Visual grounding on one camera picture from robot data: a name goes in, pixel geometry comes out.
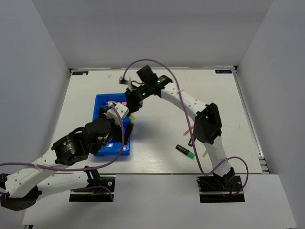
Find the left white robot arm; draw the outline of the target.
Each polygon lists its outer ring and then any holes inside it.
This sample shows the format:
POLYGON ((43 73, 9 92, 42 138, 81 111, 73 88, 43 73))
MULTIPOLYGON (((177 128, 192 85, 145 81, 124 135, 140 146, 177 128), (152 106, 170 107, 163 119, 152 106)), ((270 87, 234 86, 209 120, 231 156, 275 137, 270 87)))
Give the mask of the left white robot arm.
POLYGON ((112 140, 127 145, 133 130, 131 122, 123 125, 128 113, 123 104, 101 107, 97 119, 56 141, 33 163, 14 174, 1 174, 0 186, 5 192, 0 195, 0 205, 21 211, 52 194, 105 188, 96 168, 69 170, 69 167, 87 160, 89 154, 98 154, 112 140))

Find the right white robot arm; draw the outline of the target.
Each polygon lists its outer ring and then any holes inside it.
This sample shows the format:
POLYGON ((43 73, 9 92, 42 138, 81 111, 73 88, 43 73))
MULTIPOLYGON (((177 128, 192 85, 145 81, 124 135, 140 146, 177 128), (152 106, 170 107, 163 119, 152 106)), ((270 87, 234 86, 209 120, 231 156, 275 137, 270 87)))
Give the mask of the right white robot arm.
POLYGON ((191 141, 203 143, 212 163, 210 174, 213 175, 216 186, 220 190, 227 190, 233 183, 235 171, 228 162, 222 144, 222 122, 217 105, 206 104, 184 92, 174 75, 158 77, 148 65, 138 70, 137 74, 141 79, 138 86, 133 85, 133 81, 125 76, 119 79, 120 84, 128 85, 125 96, 130 113, 137 112, 142 107, 143 100, 151 95, 184 111, 187 121, 194 122, 194 127, 189 128, 192 131, 191 141))

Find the green cap black highlighter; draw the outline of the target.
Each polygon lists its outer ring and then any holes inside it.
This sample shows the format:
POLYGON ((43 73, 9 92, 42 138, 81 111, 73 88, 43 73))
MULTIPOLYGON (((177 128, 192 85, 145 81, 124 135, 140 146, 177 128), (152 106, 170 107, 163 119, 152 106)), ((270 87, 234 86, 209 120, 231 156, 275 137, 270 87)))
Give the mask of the green cap black highlighter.
POLYGON ((191 152, 190 150, 186 149, 185 147, 183 147, 181 145, 176 145, 175 149, 178 150, 179 152, 181 152, 182 154, 186 155, 190 159, 195 158, 195 154, 193 152, 191 152))

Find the pink cap crayon tube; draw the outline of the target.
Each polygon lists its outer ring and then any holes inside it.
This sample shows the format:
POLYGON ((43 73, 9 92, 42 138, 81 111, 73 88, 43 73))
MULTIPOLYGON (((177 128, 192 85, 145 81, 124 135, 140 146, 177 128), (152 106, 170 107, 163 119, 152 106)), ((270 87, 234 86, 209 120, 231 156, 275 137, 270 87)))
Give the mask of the pink cap crayon tube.
POLYGON ((108 107, 111 107, 112 105, 117 105, 117 104, 122 104, 122 105, 124 105, 124 106, 127 106, 127 102, 108 101, 108 102, 106 103, 106 105, 107 105, 108 107))

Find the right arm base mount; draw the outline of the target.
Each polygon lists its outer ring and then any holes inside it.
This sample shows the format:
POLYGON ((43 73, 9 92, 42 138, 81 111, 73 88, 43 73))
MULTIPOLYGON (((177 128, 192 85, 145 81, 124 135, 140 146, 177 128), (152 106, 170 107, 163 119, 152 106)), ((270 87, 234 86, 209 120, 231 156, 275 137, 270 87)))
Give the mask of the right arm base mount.
POLYGON ((198 177, 196 180, 199 188, 200 203, 242 203, 245 202, 241 190, 240 176, 234 176, 226 187, 217 184, 213 176, 198 177))

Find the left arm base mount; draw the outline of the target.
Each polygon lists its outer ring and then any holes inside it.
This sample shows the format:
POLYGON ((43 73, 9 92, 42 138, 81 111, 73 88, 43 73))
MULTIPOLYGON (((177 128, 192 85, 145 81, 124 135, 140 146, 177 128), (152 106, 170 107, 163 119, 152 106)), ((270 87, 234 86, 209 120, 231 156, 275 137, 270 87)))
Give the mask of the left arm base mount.
POLYGON ((113 202, 115 193, 116 175, 101 176, 101 180, 83 191, 71 191, 70 202, 102 203, 113 202))

